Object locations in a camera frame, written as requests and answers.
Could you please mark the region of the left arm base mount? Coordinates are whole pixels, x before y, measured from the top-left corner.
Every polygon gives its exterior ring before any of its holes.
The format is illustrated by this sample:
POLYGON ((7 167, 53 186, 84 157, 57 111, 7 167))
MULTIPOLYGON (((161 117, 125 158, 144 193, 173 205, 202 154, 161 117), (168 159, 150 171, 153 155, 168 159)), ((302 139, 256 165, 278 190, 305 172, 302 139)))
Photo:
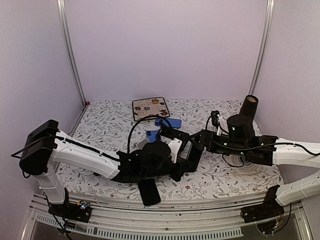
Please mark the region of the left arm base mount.
POLYGON ((64 188, 64 200, 62 203, 52 203, 49 201, 48 212, 61 217, 63 220, 73 220, 88 223, 91 217, 92 208, 88 201, 72 203, 69 201, 69 192, 64 188))

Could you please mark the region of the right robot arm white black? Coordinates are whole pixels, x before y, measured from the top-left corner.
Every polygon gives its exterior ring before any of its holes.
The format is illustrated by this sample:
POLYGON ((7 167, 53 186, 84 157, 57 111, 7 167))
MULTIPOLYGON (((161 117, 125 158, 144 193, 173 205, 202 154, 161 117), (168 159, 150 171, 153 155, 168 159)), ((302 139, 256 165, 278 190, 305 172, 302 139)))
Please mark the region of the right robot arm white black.
MULTIPOLYGON (((253 119, 236 114, 227 119, 228 135, 202 130, 189 137, 189 141, 200 151, 214 154, 242 156, 248 162, 258 165, 295 165, 320 167, 319 143, 299 142, 273 135, 256 136, 253 119)), ((276 185, 268 189, 259 206, 262 218, 269 218, 278 206, 306 199, 320 193, 320 173, 304 177, 289 184, 276 185)))

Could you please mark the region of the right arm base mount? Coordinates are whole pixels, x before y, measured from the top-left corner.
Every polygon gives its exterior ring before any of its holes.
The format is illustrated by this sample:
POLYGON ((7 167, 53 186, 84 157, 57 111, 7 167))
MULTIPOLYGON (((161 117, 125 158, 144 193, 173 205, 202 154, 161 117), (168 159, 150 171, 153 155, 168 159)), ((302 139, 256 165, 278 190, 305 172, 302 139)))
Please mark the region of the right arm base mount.
POLYGON ((269 218, 279 217, 278 220, 273 220, 271 223, 259 223, 257 229, 264 235, 273 235, 277 232, 284 216, 284 207, 276 201, 276 192, 280 185, 272 186, 266 192, 263 202, 260 204, 243 207, 240 211, 240 216, 245 223, 252 223, 269 218))

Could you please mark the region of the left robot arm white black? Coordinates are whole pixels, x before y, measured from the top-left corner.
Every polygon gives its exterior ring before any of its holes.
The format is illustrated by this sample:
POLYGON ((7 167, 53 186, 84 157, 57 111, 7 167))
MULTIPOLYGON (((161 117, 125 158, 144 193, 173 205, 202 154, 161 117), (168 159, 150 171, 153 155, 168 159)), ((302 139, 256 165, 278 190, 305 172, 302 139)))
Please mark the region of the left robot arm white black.
POLYGON ((143 205, 148 207, 161 202, 155 178, 169 176, 179 182, 185 173, 197 170, 202 155, 191 146, 187 157, 180 157, 180 148, 188 140, 186 136, 175 137, 169 143, 157 138, 129 153, 103 151, 72 138, 59 130, 58 124, 48 120, 27 136, 19 152, 19 167, 36 178, 49 202, 63 217, 74 213, 74 205, 68 201, 50 162, 76 166, 117 183, 137 184, 143 205))

